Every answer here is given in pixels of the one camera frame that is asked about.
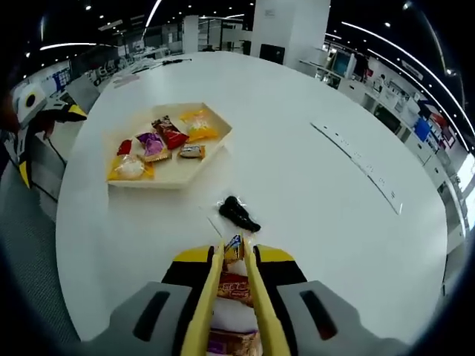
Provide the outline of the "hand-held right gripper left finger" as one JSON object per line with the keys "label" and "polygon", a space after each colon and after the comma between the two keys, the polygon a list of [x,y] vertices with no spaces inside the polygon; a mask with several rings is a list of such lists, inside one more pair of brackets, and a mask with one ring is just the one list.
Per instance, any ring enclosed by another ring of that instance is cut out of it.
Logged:
{"label": "hand-held right gripper left finger", "polygon": [[212,271],[215,247],[178,254],[160,282],[149,282],[116,307],[108,327],[81,342],[81,355],[180,355]]}

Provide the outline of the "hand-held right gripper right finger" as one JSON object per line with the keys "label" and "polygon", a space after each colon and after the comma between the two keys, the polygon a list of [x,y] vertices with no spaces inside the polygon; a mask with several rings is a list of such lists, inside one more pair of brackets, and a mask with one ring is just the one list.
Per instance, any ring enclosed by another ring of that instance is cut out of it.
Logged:
{"label": "hand-held right gripper right finger", "polygon": [[265,355],[404,355],[408,349],[366,329],[355,307],[305,278],[278,248],[253,246],[252,298]]}

